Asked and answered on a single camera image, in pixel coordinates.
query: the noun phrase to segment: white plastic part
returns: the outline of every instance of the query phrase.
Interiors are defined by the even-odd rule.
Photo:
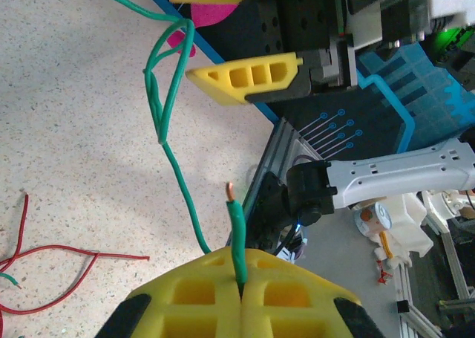
[[[295,253],[291,253],[286,247],[283,248],[279,254],[277,254],[277,257],[284,260],[284,261],[287,261],[289,262],[290,264],[294,264],[295,263]]]
[[[430,17],[455,15],[448,28],[475,24],[474,0],[429,0]]]
[[[466,196],[460,195],[459,191],[454,190],[424,191],[422,199],[427,209],[427,215],[441,233],[449,233],[447,220],[459,216],[460,210],[470,205]]]
[[[331,161],[327,169],[336,209],[371,198],[419,191],[475,187],[475,154],[468,143],[450,139],[403,154],[358,161]]]
[[[346,33],[353,36],[355,50],[383,40],[379,5],[373,4],[355,15],[348,13]]]
[[[353,218],[360,233],[368,238],[391,228],[391,217],[381,202],[354,212]]]
[[[380,202],[389,212],[393,226],[386,230],[388,247],[394,255],[388,259],[382,247],[375,250],[379,260],[387,260],[390,267],[400,264],[412,265],[410,252],[414,251],[423,257],[433,246],[433,242],[421,229],[422,221],[427,215],[427,210],[415,193],[394,195]],[[370,238],[371,241],[381,244],[379,235]]]

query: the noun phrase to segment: pink foam piece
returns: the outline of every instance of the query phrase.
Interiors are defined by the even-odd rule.
[[[236,4],[191,4],[191,20],[196,28],[214,25],[231,15],[236,7]]]
[[[185,34],[182,31],[175,31],[171,34],[171,36],[166,40],[167,43],[170,45],[171,48],[177,47],[180,42],[185,39]],[[196,47],[193,45],[190,51],[190,57],[193,57],[196,54]]]

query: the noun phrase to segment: screw hole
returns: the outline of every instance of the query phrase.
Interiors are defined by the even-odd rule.
[[[305,19],[305,18],[303,17],[302,20],[300,21],[300,26],[302,27],[302,29],[303,29],[303,30],[306,30],[308,24],[309,24],[309,22],[307,21],[307,19]]]

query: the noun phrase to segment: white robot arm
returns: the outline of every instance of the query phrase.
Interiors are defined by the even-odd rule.
[[[359,161],[331,161],[327,168],[335,209],[388,195],[475,187],[475,153],[468,143],[450,139],[404,154]]]

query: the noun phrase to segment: black cable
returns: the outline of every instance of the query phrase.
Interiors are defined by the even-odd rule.
[[[470,203],[470,207],[472,207],[472,209],[475,210],[474,203],[472,202],[472,198],[470,198],[468,191],[465,191],[465,194],[467,195],[468,203]]]
[[[278,246],[277,249],[275,249],[273,255],[274,256],[277,256],[279,255],[279,253],[281,253],[282,249],[285,248],[285,246],[288,245],[288,243],[291,242],[291,240],[294,238],[295,236],[295,233],[297,232],[297,227],[298,227],[298,224],[295,223],[295,224],[292,224],[292,228],[290,228],[289,232],[287,233],[287,235],[285,235],[285,238],[283,239],[283,241],[281,242],[281,245]]]
[[[295,166],[295,164],[297,163],[297,161],[299,160],[308,160],[310,162],[313,162],[313,161],[317,161],[315,158],[313,158],[312,156],[309,156],[309,155],[299,155],[297,157],[294,158],[294,161],[292,162],[292,166]]]

